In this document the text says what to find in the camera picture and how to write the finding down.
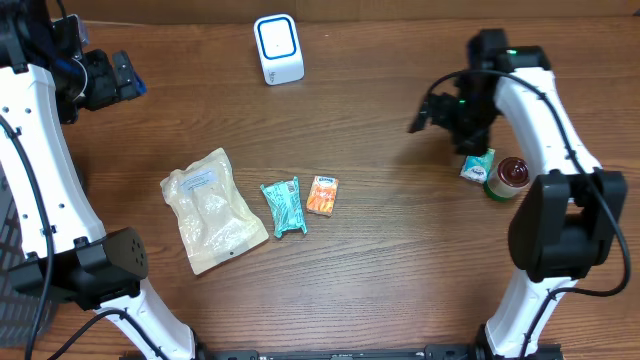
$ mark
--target small orange package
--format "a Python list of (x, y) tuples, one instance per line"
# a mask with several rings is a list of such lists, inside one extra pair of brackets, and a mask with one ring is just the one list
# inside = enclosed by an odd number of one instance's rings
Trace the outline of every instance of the small orange package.
[(316, 176), (311, 184), (307, 199), (307, 211), (315, 214), (331, 216), (333, 203), (338, 193), (338, 179)]

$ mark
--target label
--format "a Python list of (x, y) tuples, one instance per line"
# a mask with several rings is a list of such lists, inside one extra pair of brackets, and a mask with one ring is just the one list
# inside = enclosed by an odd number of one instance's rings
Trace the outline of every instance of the label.
[(469, 170), (465, 171), (463, 175), (466, 175), (467, 179), (469, 180), (477, 181), (480, 183), (487, 180), (487, 170), (485, 170), (485, 168), (479, 165), (476, 165), (470, 168)]
[(296, 192), (296, 185), (293, 181), (287, 181), (287, 190), (289, 190), (289, 194), (293, 194)]
[(329, 187), (336, 182), (336, 179), (326, 177), (326, 176), (318, 176), (317, 179), (318, 179), (318, 185), (325, 186), (325, 187)]
[(217, 180), (218, 179), (212, 170), (205, 170), (186, 178), (182, 184), (180, 184), (180, 188), (183, 193), (190, 194), (193, 189), (216, 182)]

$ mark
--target clear plastic package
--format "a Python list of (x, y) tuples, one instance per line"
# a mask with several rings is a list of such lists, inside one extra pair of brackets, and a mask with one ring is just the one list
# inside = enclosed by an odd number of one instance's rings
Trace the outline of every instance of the clear plastic package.
[(262, 221), (244, 201), (229, 158), (218, 149), (160, 183), (178, 217), (182, 242), (197, 275), (241, 255), (269, 238)]

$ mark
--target teal snack wrapper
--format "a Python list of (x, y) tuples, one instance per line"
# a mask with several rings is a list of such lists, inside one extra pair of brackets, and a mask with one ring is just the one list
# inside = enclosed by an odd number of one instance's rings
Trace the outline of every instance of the teal snack wrapper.
[(460, 170), (460, 176), (484, 184), (489, 177), (495, 152), (494, 149), (489, 148), (487, 153), (482, 156), (467, 156), (462, 170)]
[(271, 208), (274, 235), (280, 239), (282, 233), (289, 230), (302, 229), (307, 233), (307, 224), (304, 221), (304, 212), (300, 205), (300, 186), (298, 177), (291, 181), (281, 181), (270, 186), (260, 185), (262, 193), (267, 198)]

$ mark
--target red lid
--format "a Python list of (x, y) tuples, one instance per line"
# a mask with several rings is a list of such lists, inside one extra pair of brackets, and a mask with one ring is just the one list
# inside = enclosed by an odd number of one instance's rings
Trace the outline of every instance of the red lid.
[(510, 157), (498, 164), (498, 176), (503, 183), (511, 187), (524, 187), (529, 183), (527, 163), (517, 157)]

